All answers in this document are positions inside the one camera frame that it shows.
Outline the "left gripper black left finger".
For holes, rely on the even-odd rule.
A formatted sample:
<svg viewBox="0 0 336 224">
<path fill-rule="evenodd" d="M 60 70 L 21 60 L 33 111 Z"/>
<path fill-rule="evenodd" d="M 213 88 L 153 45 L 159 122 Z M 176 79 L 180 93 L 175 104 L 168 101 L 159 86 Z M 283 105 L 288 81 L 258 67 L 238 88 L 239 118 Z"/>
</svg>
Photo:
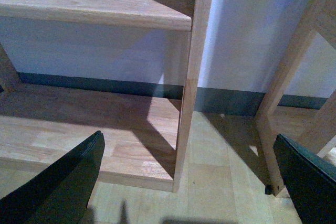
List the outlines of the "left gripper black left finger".
<svg viewBox="0 0 336 224">
<path fill-rule="evenodd" d="M 1 199 L 1 223 L 81 223 L 105 148 L 97 131 Z"/>
</svg>

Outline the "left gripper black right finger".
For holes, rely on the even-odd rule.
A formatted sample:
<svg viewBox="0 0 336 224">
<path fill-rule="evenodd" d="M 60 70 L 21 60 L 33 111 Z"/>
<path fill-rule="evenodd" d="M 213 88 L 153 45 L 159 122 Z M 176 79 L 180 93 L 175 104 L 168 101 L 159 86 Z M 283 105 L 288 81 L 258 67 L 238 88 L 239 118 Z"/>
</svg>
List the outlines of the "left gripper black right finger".
<svg viewBox="0 0 336 224">
<path fill-rule="evenodd" d="M 335 223 L 335 166 L 279 134 L 274 153 L 302 223 Z"/>
</svg>

